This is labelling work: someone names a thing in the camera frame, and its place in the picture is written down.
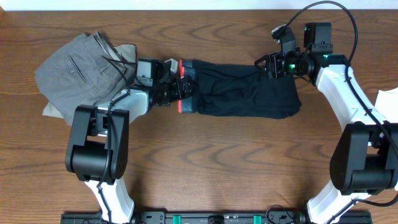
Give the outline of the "black leggings with orange waistband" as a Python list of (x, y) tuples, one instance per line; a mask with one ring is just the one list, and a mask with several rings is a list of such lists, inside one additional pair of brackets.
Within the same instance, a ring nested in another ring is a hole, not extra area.
[(180, 76), (193, 84), (180, 113), (284, 119), (302, 106), (293, 77), (269, 78), (253, 65), (181, 60)]

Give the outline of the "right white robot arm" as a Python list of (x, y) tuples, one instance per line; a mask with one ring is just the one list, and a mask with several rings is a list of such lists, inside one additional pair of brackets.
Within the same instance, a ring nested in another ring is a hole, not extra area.
[(255, 61), (269, 78), (309, 77), (326, 97), (342, 134), (330, 161), (330, 181), (306, 204), (297, 223), (360, 223), (363, 215), (347, 211), (357, 203), (378, 206), (368, 198), (397, 189), (397, 124), (388, 120), (368, 100), (343, 54), (333, 53), (331, 24), (307, 23), (304, 47), (296, 46), (287, 25), (276, 27), (272, 38), (280, 51)]

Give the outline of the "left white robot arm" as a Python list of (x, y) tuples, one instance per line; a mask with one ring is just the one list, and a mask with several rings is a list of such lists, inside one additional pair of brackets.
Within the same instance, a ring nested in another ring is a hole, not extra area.
[(98, 106), (76, 108), (65, 156), (67, 171), (91, 189), (101, 211), (74, 223), (131, 223), (134, 201), (124, 181), (129, 153), (129, 126), (153, 106), (193, 96), (192, 78), (173, 78), (152, 86), (129, 86)]

